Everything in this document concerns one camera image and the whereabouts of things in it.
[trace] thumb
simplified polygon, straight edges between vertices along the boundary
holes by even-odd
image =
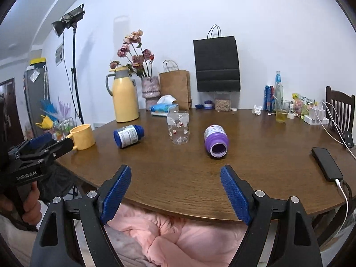
[[[0,194],[0,209],[11,212],[14,209],[14,203],[10,201],[5,195]]]

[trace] picture on wall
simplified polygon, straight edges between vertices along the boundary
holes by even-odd
[[[63,43],[56,50],[56,66],[63,61]]]

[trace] brown paper bag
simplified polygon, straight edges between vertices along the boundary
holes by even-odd
[[[168,67],[168,62],[175,63],[171,60],[163,62],[163,68],[168,71],[160,73],[161,95],[172,95],[177,100],[179,110],[189,110],[192,106],[189,71],[179,70],[177,63],[175,67]]]

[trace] door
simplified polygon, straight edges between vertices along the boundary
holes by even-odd
[[[24,134],[17,113],[14,78],[0,83],[0,97],[5,98],[8,147],[16,146],[24,141]]]

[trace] bottle label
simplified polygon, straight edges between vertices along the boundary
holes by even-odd
[[[206,140],[209,135],[214,134],[216,132],[226,134],[224,129],[220,125],[211,125],[204,132],[204,140]]]
[[[138,142],[137,132],[133,125],[119,128],[117,130],[117,134],[121,139],[121,145],[123,148]]]

